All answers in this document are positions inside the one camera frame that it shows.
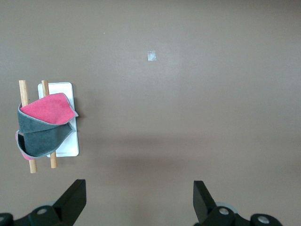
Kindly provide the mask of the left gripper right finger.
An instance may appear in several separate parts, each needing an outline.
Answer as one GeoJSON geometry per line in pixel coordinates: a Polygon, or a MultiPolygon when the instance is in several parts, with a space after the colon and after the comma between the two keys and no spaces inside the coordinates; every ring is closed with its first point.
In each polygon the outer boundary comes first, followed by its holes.
{"type": "Polygon", "coordinates": [[[194,181],[193,207],[198,222],[193,226],[253,226],[226,206],[217,206],[203,181],[194,181]]]}

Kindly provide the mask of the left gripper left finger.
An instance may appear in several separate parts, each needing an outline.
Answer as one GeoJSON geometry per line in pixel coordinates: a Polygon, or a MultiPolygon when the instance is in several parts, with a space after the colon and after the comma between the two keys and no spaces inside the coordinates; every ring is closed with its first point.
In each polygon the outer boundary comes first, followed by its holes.
{"type": "Polygon", "coordinates": [[[14,226],[73,226],[86,205],[86,181],[77,179],[51,206],[36,208],[14,226]]]}

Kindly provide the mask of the pink and grey cloth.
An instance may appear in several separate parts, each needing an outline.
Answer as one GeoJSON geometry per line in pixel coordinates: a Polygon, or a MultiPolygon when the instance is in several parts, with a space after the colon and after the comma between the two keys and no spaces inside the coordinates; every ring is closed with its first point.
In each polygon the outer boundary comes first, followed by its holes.
{"type": "Polygon", "coordinates": [[[71,120],[78,114],[64,93],[55,93],[26,106],[20,104],[17,116],[17,146],[25,159],[32,160],[55,152],[76,131],[71,120]]]}

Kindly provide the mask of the wooden rack rod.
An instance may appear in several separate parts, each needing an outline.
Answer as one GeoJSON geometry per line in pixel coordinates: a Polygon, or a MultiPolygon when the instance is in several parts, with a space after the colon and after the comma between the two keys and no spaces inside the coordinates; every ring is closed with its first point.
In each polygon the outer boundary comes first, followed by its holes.
{"type": "MultiPolygon", "coordinates": [[[[19,83],[21,103],[22,103],[22,107],[24,107],[29,104],[27,83],[26,80],[19,80],[18,83],[19,83]]],[[[30,166],[30,173],[33,174],[38,171],[37,163],[35,159],[29,160],[29,166],[30,166]]]]}
{"type": "MultiPolygon", "coordinates": [[[[47,80],[42,80],[41,84],[42,84],[42,90],[43,90],[43,97],[48,96],[49,95],[48,81],[47,80]]],[[[55,151],[53,151],[50,154],[50,164],[51,164],[52,169],[57,168],[57,159],[56,159],[56,152],[55,151]]]]}

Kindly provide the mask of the white rack base plate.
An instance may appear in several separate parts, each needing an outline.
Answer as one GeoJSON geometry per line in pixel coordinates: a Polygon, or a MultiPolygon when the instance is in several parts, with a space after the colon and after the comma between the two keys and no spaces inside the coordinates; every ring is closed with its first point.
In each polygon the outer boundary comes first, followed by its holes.
{"type": "Polygon", "coordinates": [[[38,85],[40,99],[35,101],[37,112],[34,117],[53,126],[69,124],[71,130],[64,140],[59,139],[57,157],[73,157],[79,154],[78,134],[72,84],[69,82],[50,83],[50,94],[43,97],[43,85],[38,85]]]}

